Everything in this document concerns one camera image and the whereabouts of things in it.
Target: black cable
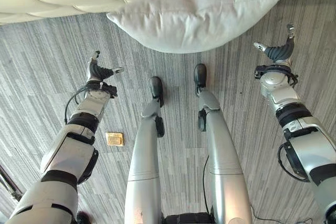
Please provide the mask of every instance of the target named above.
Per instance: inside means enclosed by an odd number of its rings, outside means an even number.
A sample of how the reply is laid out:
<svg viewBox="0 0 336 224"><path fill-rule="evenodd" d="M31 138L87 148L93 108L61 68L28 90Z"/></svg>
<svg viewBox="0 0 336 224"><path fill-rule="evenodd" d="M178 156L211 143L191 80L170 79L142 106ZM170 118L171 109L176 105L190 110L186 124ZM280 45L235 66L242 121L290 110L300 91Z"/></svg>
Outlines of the black cable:
<svg viewBox="0 0 336 224"><path fill-rule="evenodd" d="M253 216L254 216L254 218L256 218L256 219L258 219L258 220L274 221L274 222L277 222L277 223L280 223L280 224L285 224L284 222L281 222L281 221L279 221L279 220L264 219L264 218L258 217L258 216L256 216L256 214L255 214L255 212L254 212L254 208L253 208L252 205L251 205L251 208L252 208L252 212L253 212Z"/></svg>
<svg viewBox="0 0 336 224"><path fill-rule="evenodd" d="M210 213L209 213L209 209L208 209L208 204L206 203L205 186L204 186L205 167L206 167L206 164L208 163L208 159L209 159L209 155L208 155L208 157L206 158L206 161L205 161L205 164L204 164L204 168L203 168L203 194L204 194L204 203L205 203L206 212L208 213L208 215L210 215Z"/></svg>
<svg viewBox="0 0 336 224"><path fill-rule="evenodd" d="M301 224L301 223L305 223L305 224L313 224L313 219L312 219L312 218L308 218L307 220L303 220L303 221L296 222L296 224Z"/></svg>
<svg viewBox="0 0 336 224"><path fill-rule="evenodd" d="M281 145L279 146L279 148L278 148L278 162L279 162L279 165L281 166L281 168L282 168L282 169L283 169L289 176L291 176L292 178L294 178L294 179L296 179L296 180L298 180L298 181L300 181L300 182L306 182L306 183L308 183L308 182L309 182L308 179L306 179L306 178L298 178L297 176L294 176L292 173L290 173L290 172L284 167L284 165L282 164L282 161L281 161L281 157L280 157L281 150L282 150L283 147L284 147L284 144L281 144Z"/></svg>
<svg viewBox="0 0 336 224"><path fill-rule="evenodd" d="M81 87L79 90L76 91L76 93L68 100L67 105L65 106L65 111L64 111L64 122L65 124L68 123L68 119L67 119L67 112L68 112L68 107L70 102L73 100L73 98L75 98L78 94L80 94L81 92L87 91L89 88L88 87Z"/></svg>
<svg viewBox="0 0 336 224"><path fill-rule="evenodd" d="M254 208L253 206L251 205L251 208L252 208L252 212L253 212L253 216L258 219L258 220L266 220L266 221L274 221L274 222L277 222L277 223L280 223L280 224L285 224L279 220L274 220L274 219L264 219L264 218L261 218L261 217L257 217L255 212L254 212ZM296 222L295 224L301 224L301 223L305 223L305 224L313 224L313 219L312 218L308 218L307 220L303 220L303 221L298 221Z"/></svg>
<svg viewBox="0 0 336 224"><path fill-rule="evenodd" d="M78 100L77 100L77 96L75 96L75 102L76 102L76 104L79 104Z"/></svg>

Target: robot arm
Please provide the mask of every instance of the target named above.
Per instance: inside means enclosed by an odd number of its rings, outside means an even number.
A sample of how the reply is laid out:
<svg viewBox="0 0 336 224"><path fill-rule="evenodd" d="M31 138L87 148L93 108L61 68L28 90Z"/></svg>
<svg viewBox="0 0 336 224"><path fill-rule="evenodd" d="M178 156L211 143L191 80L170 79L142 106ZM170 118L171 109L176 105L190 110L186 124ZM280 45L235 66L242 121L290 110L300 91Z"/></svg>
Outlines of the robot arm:
<svg viewBox="0 0 336 224"><path fill-rule="evenodd" d="M260 79L261 93L272 107L283 129L286 143L278 151L280 166L293 178L309 182L326 223L336 221L336 146L319 120L294 91L297 76L291 73L290 56L294 48L294 27L288 26L289 36L282 47L266 47L254 43L274 64L258 66L255 77ZM287 159L299 176L288 172L282 165L280 151L284 148Z"/></svg>
<svg viewBox="0 0 336 224"><path fill-rule="evenodd" d="M7 223L76 223L77 184L87 180L98 159L95 132L116 87L103 80L123 69L105 69L97 65L99 52L90 59L84 87L85 99L56 136L44 155L42 177L22 197Z"/></svg>

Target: brass floor plate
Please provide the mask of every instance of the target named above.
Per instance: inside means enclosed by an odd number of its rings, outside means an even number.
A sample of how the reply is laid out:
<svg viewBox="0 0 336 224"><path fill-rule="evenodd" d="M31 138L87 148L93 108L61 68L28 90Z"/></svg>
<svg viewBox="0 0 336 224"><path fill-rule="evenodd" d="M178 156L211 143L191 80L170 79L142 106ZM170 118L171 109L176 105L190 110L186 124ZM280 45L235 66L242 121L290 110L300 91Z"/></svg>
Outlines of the brass floor plate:
<svg viewBox="0 0 336 224"><path fill-rule="evenodd" d="M124 136L122 133L106 132L107 145L110 146L124 146Z"/></svg>

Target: white pillow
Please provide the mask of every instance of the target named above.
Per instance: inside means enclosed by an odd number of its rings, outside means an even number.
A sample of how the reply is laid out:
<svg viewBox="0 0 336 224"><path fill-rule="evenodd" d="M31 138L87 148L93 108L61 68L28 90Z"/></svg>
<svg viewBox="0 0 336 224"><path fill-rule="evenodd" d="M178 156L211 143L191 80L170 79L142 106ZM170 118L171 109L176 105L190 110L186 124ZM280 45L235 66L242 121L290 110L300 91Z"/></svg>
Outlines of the white pillow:
<svg viewBox="0 0 336 224"><path fill-rule="evenodd" d="M134 0L107 17L146 47L184 54L238 37L278 1Z"/></svg>

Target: gray carpet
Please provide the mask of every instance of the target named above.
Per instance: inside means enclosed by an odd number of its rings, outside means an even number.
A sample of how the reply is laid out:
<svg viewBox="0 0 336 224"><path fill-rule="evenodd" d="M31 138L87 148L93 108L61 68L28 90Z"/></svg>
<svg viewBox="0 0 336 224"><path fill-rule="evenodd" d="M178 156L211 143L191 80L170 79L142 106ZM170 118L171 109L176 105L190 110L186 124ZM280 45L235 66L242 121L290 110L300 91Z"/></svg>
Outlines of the gray carpet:
<svg viewBox="0 0 336 224"><path fill-rule="evenodd" d="M189 55L147 49L105 14L85 14L0 26L0 164L23 191L39 178L40 160L64 123L65 104L84 84L91 53L100 49L103 66L123 66L125 72L108 80L118 87L119 97L110 101L97 130L100 157L91 178L79 186L79 209L89 212L96 223L123 223L135 134L150 100L148 80L157 75L165 85L166 135L158 145L163 212L204 211L202 169L207 150L205 135L196 127L193 85L194 66L203 62L208 87L220 100L231 130L256 214L285 223L309 217L321 223L309 184L293 180L277 163L284 137L254 79L254 68L270 61L253 42L283 44L288 22L296 25L298 34L295 90L335 139L336 0L281 0L230 43ZM106 131L123 132L125 146L107 146ZM15 202L2 187L0 197L0 211L9 216Z"/></svg>

